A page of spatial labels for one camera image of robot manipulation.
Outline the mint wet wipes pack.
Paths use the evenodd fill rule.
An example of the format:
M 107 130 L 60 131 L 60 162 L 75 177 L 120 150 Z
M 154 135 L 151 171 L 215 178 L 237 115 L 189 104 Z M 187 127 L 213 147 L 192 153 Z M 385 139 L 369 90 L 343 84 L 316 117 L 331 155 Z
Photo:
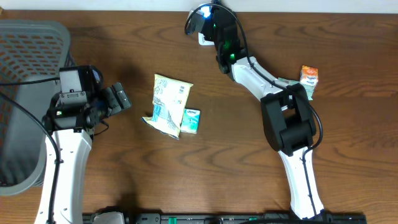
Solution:
M 281 81 L 281 82 L 284 82 L 284 83 L 286 83 L 288 85 L 295 85 L 295 84 L 298 84 L 298 83 L 301 84 L 305 88 L 305 91 L 307 92 L 308 100 L 309 101 L 313 100 L 312 96 L 313 96 L 313 93 L 315 91 L 315 87 L 314 86 L 302 84 L 302 83 L 300 83 L 297 80 L 288 80 L 288 79 L 285 79 L 285 78 L 278 78 L 278 80 Z

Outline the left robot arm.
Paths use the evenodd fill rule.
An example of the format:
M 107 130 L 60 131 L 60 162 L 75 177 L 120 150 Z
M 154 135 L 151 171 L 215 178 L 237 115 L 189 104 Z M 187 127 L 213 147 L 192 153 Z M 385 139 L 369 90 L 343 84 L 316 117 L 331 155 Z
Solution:
M 83 223 L 83 187 L 92 138 L 66 129 L 47 137 L 44 184 L 35 224 Z

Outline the teal tissue pack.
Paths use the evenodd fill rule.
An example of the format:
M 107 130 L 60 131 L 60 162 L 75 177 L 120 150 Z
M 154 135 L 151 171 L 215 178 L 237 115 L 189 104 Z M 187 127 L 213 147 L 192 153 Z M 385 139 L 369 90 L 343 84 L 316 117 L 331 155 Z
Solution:
M 184 109 L 181 132 L 196 134 L 200 121 L 200 110 Z

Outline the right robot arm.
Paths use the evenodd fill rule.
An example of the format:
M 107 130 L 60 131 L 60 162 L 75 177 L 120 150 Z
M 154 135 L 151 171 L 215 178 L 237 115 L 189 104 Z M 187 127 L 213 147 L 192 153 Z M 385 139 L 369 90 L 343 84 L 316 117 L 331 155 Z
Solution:
M 290 209 L 299 220 L 319 221 L 324 206 L 317 191 L 312 152 L 321 143 L 323 127 L 304 87 L 284 83 L 262 68 L 249 51 L 236 13 L 217 1 L 190 11 L 184 32 L 197 32 L 211 42 L 221 72 L 259 100 L 264 134 L 285 167 Z

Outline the white snack bag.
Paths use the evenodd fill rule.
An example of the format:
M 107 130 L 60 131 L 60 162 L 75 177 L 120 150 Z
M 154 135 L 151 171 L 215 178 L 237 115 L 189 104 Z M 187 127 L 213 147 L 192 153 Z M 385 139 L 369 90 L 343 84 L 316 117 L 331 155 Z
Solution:
M 161 133 L 179 139 L 183 112 L 192 86 L 189 82 L 155 74 L 152 116 L 141 120 Z

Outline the orange tissue pack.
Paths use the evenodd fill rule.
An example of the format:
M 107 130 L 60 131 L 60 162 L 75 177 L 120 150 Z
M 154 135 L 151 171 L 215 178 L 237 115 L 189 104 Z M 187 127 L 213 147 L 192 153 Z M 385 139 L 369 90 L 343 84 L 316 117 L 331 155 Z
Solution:
M 318 84 L 318 69 L 302 65 L 300 71 L 300 83 L 303 85 L 316 87 Z

